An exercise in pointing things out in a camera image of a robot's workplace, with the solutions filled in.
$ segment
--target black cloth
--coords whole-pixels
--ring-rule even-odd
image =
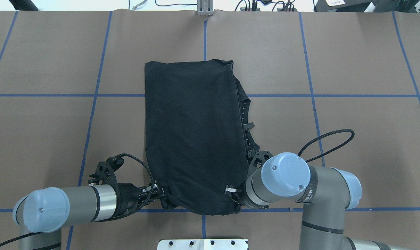
[[[145,149],[153,177],[169,195],[164,209],[229,215],[224,195],[247,178],[242,109],[250,103],[233,61],[145,64]]]

